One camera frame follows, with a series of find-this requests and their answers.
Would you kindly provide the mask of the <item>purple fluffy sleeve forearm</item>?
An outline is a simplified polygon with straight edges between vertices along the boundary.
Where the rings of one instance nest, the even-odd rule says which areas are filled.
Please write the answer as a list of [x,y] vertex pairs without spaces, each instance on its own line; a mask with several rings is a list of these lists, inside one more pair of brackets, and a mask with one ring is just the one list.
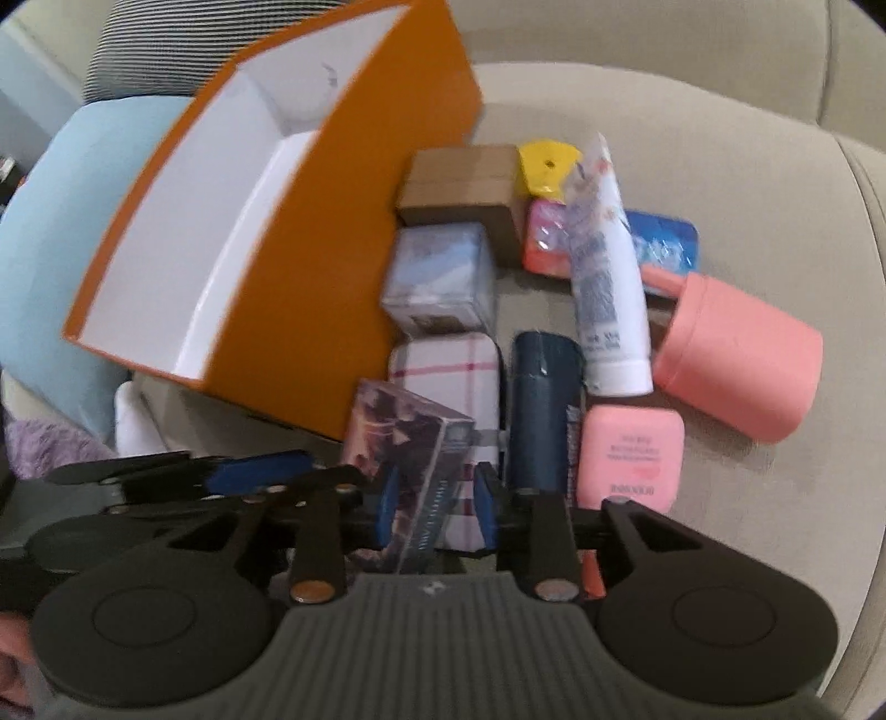
[[84,430],[55,421],[9,420],[4,440],[11,470],[21,480],[42,479],[60,466],[116,457]]

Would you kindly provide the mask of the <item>person's left hand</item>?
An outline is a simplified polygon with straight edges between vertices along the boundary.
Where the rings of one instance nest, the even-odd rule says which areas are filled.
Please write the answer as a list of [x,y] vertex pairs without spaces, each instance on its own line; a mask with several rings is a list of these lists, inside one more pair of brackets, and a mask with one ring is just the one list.
[[33,663],[29,639],[29,621],[18,614],[3,612],[0,616],[0,661],[2,701],[18,708],[30,708],[29,690],[21,666]]

